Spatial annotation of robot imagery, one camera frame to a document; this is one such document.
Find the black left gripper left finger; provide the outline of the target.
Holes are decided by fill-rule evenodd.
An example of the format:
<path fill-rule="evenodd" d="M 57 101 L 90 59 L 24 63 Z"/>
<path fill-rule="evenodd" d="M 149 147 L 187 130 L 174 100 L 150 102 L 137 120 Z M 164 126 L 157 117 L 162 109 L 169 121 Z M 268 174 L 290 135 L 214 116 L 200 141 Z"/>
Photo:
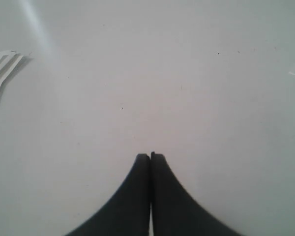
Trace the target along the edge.
<path fill-rule="evenodd" d="M 150 220 L 150 158 L 138 154 L 127 177 L 91 218 L 69 236 L 148 236 Z"/>

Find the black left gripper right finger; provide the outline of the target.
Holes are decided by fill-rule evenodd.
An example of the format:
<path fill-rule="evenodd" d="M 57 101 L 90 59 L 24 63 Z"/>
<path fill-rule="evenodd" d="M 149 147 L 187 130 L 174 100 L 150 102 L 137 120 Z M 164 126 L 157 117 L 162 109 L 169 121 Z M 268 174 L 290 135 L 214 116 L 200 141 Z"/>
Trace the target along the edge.
<path fill-rule="evenodd" d="M 202 208 L 175 177 L 165 156 L 151 153 L 152 222 L 155 236 L 240 235 Z"/>

